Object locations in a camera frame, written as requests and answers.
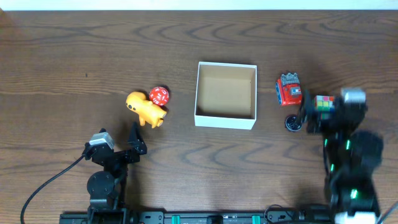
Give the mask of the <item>red and grey toy truck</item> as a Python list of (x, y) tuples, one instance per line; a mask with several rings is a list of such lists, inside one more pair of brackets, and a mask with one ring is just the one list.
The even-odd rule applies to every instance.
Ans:
[(281, 106), (300, 105), (302, 102), (300, 80), (295, 72), (283, 73), (275, 83), (275, 90)]

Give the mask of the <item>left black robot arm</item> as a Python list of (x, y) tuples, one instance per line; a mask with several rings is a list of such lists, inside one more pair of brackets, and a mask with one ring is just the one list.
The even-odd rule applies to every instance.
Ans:
[(115, 141), (103, 128), (85, 144), (83, 157), (103, 168), (88, 180), (90, 207), (94, 210), (115, 210), (124, 202), (124, 192), (128, 175), (128, 165), (140, 161), (147, 153), (147, 146), (133, 123), (127, 143), (130, 149), (116, 152)]

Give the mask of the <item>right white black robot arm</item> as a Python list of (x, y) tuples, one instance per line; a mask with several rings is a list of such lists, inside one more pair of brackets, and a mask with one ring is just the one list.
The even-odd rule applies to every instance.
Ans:
[(381, 164), (382, 137), (358, 130), (368, 106), (360, 88), (344, 89), (330, 109), (318, 108), (304, 91), (297, 124), (323, 138), (325, 197), (331, 223), (376, 223), (381, 216), (372, 174)]

